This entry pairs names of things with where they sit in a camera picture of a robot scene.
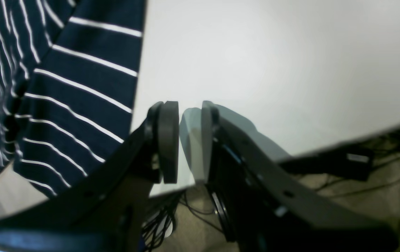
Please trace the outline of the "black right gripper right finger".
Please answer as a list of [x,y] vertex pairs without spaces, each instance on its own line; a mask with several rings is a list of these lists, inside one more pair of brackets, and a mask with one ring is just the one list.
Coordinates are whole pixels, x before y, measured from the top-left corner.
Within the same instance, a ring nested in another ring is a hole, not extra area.
[[395,231],[291,178],[218,105],[202,103],[203,164],[227,241],[241,252],[393,252]]

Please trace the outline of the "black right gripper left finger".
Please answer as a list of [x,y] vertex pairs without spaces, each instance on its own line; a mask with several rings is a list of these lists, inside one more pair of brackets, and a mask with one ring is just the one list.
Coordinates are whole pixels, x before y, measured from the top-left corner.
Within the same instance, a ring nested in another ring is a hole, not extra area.
[[91,175],[1,219],[0,252],[139,252],[153,185],[177,182],[178,138],[178,102],[157,102]]

